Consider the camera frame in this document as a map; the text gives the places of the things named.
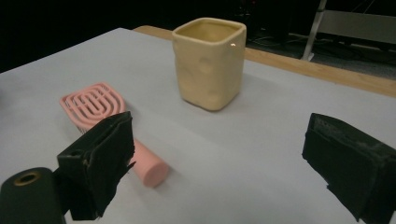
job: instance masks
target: square cup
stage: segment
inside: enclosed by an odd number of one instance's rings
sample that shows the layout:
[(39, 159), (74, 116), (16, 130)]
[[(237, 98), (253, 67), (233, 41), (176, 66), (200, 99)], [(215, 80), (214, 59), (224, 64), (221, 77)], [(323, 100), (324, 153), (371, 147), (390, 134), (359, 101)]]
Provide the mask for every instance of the square cup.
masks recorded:
[(247, 27), (200, 18), (173, 32), (181, 97), (206, 110), (221, 110), (241, 89)]

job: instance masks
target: brush handle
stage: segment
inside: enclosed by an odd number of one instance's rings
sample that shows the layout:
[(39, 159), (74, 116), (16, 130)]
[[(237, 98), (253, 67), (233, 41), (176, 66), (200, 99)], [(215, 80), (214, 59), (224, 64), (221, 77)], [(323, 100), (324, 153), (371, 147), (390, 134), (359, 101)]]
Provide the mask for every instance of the brush handle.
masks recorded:
[(156, 154), (134, 139), (133, 169), (143, 185), (154, 188), (161, 184), (168, 175), (168, 165)]

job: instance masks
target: wooden table edge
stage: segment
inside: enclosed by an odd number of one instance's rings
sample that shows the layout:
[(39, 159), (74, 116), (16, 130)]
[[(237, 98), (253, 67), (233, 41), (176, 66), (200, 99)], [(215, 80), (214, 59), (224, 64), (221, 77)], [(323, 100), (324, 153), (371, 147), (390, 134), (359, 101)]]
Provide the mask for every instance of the wooden table edge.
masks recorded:
[[(172, 32), (154, 26), (139, 26), (134, 31), (172, 40)], [(369, 76), (323, 64), (311, 63), (274, 53), (246, 48), (245, 59), (291, 71), (308, 77), (315, 77), (348, 87), (396, 97), (396, 80)]]

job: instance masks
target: pink hair brush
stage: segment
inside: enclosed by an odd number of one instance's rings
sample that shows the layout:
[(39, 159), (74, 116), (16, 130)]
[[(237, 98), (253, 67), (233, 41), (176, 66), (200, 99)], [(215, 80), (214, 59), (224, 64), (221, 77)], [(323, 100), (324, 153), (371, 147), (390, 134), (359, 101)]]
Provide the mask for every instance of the pink hair brush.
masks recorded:
[[(70, 93), (61, 98), (60, 104), (82, 133), (100, 120), (125, 111), (122, 97), (104, 82)], [(167, 177), (168, 165), (136, 139), (134, 150), (134, 172), (144, 186), (158, 186)]]

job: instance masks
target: white table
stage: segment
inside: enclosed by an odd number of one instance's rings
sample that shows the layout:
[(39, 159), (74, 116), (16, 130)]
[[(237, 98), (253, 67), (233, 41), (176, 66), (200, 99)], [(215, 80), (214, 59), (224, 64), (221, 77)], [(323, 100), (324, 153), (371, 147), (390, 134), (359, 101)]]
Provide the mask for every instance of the white table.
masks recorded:
[(302, 158), (311, 113), (396, 147), (396, 98), (246, 61), (240, 94), (207, 112), (180, 98), (170, 41), (117, 29), (0, 74), (0, 182), (57, 168), (80, 137), (58, 101), (100, 81), (124, 97), (134, 136), (172, 169), (156, 189), (131, 172), (104, 217), (76, 223), (356, 223)]

